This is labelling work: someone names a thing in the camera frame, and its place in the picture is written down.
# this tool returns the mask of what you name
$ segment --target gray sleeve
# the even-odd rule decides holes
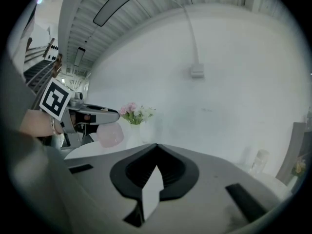
[[[0,66],[1,121],[8,128],[18,130],[26,111],[34,103],[35,94],[23,82],[7,51],[2,55]]]

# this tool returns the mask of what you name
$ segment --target white wall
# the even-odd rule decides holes
[[[50,27],[51,38],[58,39],[59,14],[63,0],[43,0],[37,5],[35,20],[43,28]]]
[[[190,78],[191,34],[182,9],[131,31],[94,64],[88,103],[156,108],[158,143],[252,164],[271,156],[275,176],[292,125],[311,103],[310,73],[288,29],[265,15],[225,5],[187,8],[205,79]]]
[[[47,46],[50,41],[49,32],[36,23],[30,37],[32,38],[32,42],[29,45],[29,48]]]

